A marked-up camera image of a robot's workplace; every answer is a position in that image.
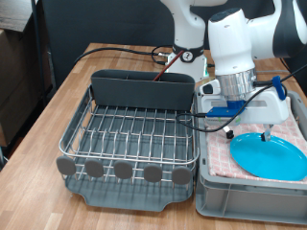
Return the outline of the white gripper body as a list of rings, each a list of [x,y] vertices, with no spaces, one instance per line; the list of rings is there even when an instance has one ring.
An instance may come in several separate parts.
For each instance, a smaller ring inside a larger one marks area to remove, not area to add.
[[[289,116],[286,89],[278,79],[260,87],[253,80],[223,82],[212,80],[200,87],[201,112],[210,125],[279,125]]]

